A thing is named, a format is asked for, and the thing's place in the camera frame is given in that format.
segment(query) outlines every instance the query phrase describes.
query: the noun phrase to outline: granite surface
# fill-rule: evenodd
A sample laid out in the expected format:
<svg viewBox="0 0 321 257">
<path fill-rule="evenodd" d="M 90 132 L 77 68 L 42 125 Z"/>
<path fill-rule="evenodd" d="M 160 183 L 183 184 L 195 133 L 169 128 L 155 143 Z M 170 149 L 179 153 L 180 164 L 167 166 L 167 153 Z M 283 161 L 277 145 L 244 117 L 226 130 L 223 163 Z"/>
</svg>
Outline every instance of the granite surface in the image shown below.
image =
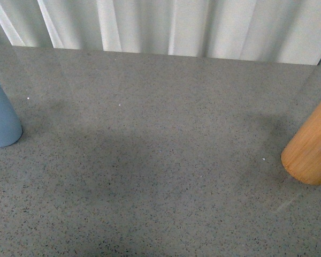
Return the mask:
<svg viewBox="0 0 321 257">
<path fill-rule="evenodd" d="M 321 66 L 0 46 L 0 256 L 321 256 L 280 153 Z"/>
</svg>

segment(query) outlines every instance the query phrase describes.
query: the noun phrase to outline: curtain fold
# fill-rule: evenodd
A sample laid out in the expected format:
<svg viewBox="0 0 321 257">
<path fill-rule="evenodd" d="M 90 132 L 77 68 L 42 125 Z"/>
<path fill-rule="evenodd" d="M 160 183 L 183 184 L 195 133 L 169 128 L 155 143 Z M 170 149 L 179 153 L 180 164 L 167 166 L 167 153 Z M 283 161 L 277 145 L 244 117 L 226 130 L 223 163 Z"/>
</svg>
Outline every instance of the curtain fold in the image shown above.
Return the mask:
<svg viewBox="0 0 321 257">
<path fill-rule="evenodd" d="M 315 65 L 321 0 L 0 0 L 0 44 Z"/>
</svg>

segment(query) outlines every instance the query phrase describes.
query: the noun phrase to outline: bamboo cup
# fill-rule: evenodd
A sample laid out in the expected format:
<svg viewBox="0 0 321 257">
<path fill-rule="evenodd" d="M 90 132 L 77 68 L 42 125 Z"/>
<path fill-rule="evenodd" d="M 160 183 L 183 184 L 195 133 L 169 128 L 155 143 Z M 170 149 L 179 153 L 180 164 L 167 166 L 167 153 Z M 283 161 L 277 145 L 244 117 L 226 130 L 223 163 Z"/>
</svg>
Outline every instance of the bamboo cup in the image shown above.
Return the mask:
<svg viewBox="0 0 321 257">
<path fill-rule="evenodd" d="M 285 147 L 281 160 L 294 178 L 321 184 L 321 103 Z"/>
</svg>

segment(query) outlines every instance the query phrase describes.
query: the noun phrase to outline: gray countertop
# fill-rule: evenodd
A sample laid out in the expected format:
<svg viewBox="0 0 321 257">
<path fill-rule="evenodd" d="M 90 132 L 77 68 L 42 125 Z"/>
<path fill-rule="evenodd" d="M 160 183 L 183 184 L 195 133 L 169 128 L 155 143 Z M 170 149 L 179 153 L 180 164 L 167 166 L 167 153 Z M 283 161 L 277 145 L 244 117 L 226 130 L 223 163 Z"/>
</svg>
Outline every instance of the gray countertop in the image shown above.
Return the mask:
<svg viewBox="0 0 321 257">
<path fill-rule="evenodd" d="M 280 153 L 321 66 L 0 46 L 0 256 L 321 256 Z"/>
</svg>

